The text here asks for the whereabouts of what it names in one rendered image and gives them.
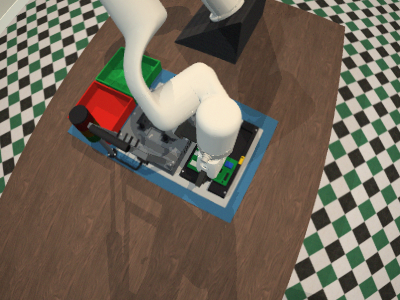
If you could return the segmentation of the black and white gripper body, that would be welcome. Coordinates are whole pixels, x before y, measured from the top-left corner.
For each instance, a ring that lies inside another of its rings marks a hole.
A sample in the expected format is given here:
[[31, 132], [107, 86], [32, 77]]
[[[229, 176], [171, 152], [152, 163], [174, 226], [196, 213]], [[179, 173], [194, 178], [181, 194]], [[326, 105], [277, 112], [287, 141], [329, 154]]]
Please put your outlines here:
[[199, 151], [198, 157], [197, 157], [197, 163], [196, 163], [197, 171], [199, 171], [199, 172], [201, 170], [205, 171], [207, 173], [207, 176], [212, 179], [217, 177], [220, 169], [222, 168], [222, 166], [226, 160], [224, 158], [217, 159], [217, 160], [210, 159], [206, 164], [201, 161], [201, 158], [202, 158], [202, 155], [201, 155], [201, 152]]

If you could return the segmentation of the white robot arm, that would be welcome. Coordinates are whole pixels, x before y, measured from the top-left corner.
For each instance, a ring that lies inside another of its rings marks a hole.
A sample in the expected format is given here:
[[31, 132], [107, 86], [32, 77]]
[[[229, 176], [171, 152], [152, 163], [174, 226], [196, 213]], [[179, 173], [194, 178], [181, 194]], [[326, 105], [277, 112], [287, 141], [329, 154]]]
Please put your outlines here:
[[[238, 11], [244, 0], [201, 0], [213, 22]], [[141, 69], [144, 51], [163, 25], [159, 0], [100, 0], [125, 38], [123, 69], [127, 86], [145, 115], [173, 139], [197, 143], [203, 163], [228, 156], [240, 129], [239, 106], [229, 98], [212, 68], [195, 63], [151, 92]], [[187, 119], [196, 113], [196, 127]]]

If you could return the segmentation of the green bin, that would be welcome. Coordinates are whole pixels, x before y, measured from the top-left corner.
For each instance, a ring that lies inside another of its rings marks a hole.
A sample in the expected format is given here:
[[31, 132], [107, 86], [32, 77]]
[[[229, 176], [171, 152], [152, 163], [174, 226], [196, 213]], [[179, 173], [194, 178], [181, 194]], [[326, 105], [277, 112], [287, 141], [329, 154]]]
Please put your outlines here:
[[[118, 92], [122, 92], [123, 94], [132, 97], [137, 104], [137, 101], [131, 95], [129, 88], [127, 87], [127, 83], [124, 77], [124, 49], [124, 47], [120, 47], [120, 49], [115, 53], [115, 55], [110, 59], [110, 61], [106, 64], [106, 66], [102, 69], [102, 71], [95, 79], [97, 82], [103, 85], [106, 85], [112, 89], [117, 90]], [[149, 88], [152, 82], [162, 70], [161, 62], [143, 55], [141, 66], [143, 78], [146, 82], [147, 87]]]

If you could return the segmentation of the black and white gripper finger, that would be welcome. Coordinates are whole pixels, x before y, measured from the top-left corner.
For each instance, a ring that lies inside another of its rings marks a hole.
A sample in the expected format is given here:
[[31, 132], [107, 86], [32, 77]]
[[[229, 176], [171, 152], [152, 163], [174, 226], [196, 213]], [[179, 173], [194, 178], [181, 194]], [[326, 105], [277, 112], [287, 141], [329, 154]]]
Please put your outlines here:
[[[206, 176], [205, 176], [205, 175], [206, 175]], [[202, 184], [205, 184], [205, 182], [207, 182], [206, 180], [209, 181], [209, 182], [211, 182], [211, 178], [209, 178], [209, 177], [207, 176], [207, 173], [206, 173], [205, 171], [201, 170], [201, 171], [199, 172], [199, 174], [198, 174], [198, 178], [197, 178], [197, 181], [196, 181], [196, 183], [195, 183], [195, 186], [197, 186], [197, 187], [200, 188], [200, 186], [201, 186]]]

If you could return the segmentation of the green circuit board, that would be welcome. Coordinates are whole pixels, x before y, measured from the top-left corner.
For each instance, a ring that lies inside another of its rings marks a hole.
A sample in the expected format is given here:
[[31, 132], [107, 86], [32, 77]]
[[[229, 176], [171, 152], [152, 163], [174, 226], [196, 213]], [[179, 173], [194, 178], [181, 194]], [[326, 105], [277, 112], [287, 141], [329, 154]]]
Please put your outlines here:
[[[196, 168], [198, 152], [199, 152], [199, 150], [198, 150], [198, 147], [197, 147], [197, 149], [196, 149], [195, 153], [193, 154], [191, 160], [189, 161], [187, 167], [189, 167], [189, 168], [191, 168], [191, 169], [193, 169], [193, 170], [195, 170], [196, 172], [199, 173], [199, 171], [197, 171], [197, 168]], [[223, 164], [223, 166], [222, 166], [222, 168], [221, 168], [221, 170], [220, 170], [220, 172], [218, 173], [217, 177], [215, 179], [212, 179], [212, 180], [214, 180], [214, 181], [226, 186], [226, 184], [229, 181], [229, 179], [230, 179], [230, 177], [231, 177], [231, 175], [232, 175], [237, 163], [238, 163], [238, 161], [236, 161], [236, 160], [234, 160], [234, 159], [232, 159], [230, 157], [227, 157], [225, 162], [224, 162], [224, 164]], [[222, 181], [223, 181], [223, 183], [222, 183]]]

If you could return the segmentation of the red bin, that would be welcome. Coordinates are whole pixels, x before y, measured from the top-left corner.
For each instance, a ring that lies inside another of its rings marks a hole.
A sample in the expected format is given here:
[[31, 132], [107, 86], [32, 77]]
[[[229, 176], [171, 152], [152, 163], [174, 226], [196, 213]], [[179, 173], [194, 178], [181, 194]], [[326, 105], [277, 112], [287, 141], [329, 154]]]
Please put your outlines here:
[[95, 80], [77, 105], [84, 105], [101, 127], [117, 133], [136, 107], [133, 98]]

